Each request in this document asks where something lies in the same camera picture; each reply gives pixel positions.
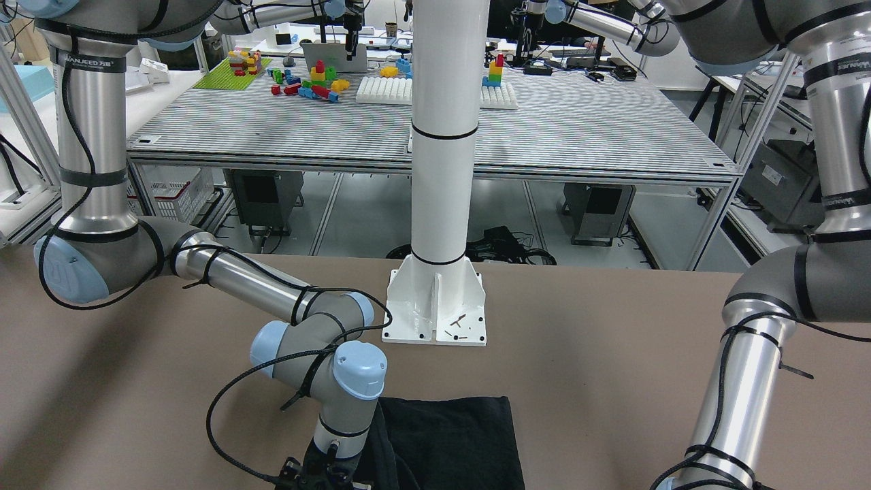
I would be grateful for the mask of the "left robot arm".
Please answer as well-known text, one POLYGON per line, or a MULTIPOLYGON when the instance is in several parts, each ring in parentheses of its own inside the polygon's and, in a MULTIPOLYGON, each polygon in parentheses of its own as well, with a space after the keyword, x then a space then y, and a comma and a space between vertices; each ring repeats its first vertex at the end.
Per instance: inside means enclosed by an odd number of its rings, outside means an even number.
POLYGON ((799 56, 825 217, 808 244, 748 269, 685 458, 653 489, 750 489, 782 348, 797 325, 869 321, 868 1, 665 1, 706 71, 737 74, 775 47, 799 56))

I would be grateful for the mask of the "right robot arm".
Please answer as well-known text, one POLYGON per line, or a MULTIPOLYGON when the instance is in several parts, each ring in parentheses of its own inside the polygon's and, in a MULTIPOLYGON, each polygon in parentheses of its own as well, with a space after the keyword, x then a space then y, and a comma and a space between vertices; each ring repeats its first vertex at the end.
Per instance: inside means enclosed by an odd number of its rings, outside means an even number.
POLYGON ((308 285, 176 220, 138 217, 127 203, 125 72, 140 40, 190 46, 216 13, 244 13, 239 1, 14 1, 35 20, 59 72, 57 129, 63 209, 35 245, 49 298, 72 310, 120 301, 155 277, 208 285, 277 317, 251 347, 248 375, 265 372, 321 409, 303 459, 277 476, 222 451, 231 465, 278 489, 361 489, 355 480, 388 362, 370 342, 371 295, 308 285))

